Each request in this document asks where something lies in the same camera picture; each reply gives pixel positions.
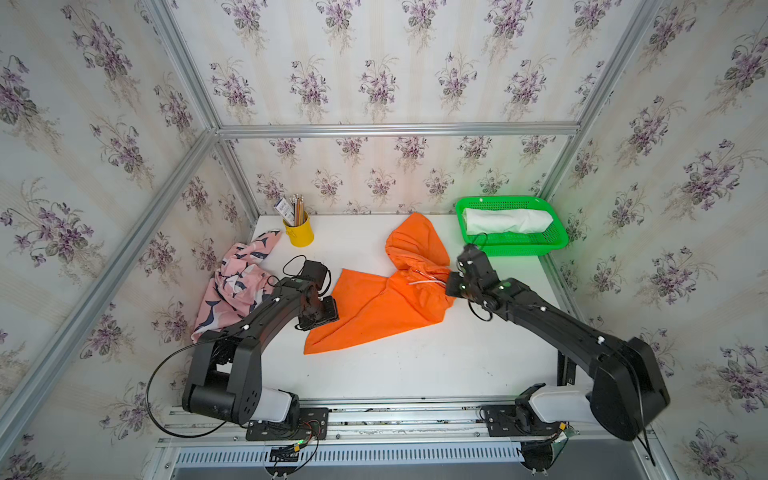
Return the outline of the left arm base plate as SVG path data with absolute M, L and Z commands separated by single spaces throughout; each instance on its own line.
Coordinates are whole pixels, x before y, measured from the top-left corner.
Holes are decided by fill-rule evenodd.
M 282 422 L 251 420 L 246 429 L 247 441 L 325 440 L 327 436 L 328 408 L 291 410 Z

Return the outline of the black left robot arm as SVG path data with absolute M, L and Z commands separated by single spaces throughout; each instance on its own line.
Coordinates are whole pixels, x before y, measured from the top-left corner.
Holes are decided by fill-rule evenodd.
M 244 319 L 204 333 L 192 356 L 183 410 L 238 425 L 296 424 L 297 397 L 263 386 L 262 353 L 293 319 L 300 331 L 339 319 L 336 302 L 327 293 L 329 279 L 324 264 L 307 260 L 298 274 L 281 279 L 273 294 Z

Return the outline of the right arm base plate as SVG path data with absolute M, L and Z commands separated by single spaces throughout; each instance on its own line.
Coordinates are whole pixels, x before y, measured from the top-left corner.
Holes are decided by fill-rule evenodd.
M 562 422 L 544 422 L 532 410 L 515 404 L 482 405 L 479 415 L 490 437 L 547 439 L 563 430 Z

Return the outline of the white shorts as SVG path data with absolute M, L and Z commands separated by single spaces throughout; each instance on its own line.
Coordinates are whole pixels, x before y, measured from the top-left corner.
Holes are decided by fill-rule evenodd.
M 547 211 L 531 209 L 493 211 L 466 208 L 461 218 L 469 235 L 535 234 L 544 232 L 553 223 L 553 216 Z

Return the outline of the orange cloth garment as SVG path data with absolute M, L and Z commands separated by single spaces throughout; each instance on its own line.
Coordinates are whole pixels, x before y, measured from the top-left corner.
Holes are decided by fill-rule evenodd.
M 450 258 L 432 222 L 411 214 L 387 238 L 389 277 L 344 269 L 332 297 L 339 319 L 312 330 L 303 353 L 364 345 L 441 323 L 454 305 L 447 295 Z

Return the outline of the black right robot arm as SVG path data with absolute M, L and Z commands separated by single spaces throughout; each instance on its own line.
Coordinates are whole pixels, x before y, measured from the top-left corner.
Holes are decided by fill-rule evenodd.
M 522 404 L 538 419 L 596 423 L 632 441 L 670 405 L 653 350 L 642 339 L 604 333 L 545 301 L 525 283 L 501 280 L 474 244 L 464 246 L 457 265 L 446 286 L 449 296 L 536 334 L 592 379 L 589 388 L 543 385 L 526 391 Z

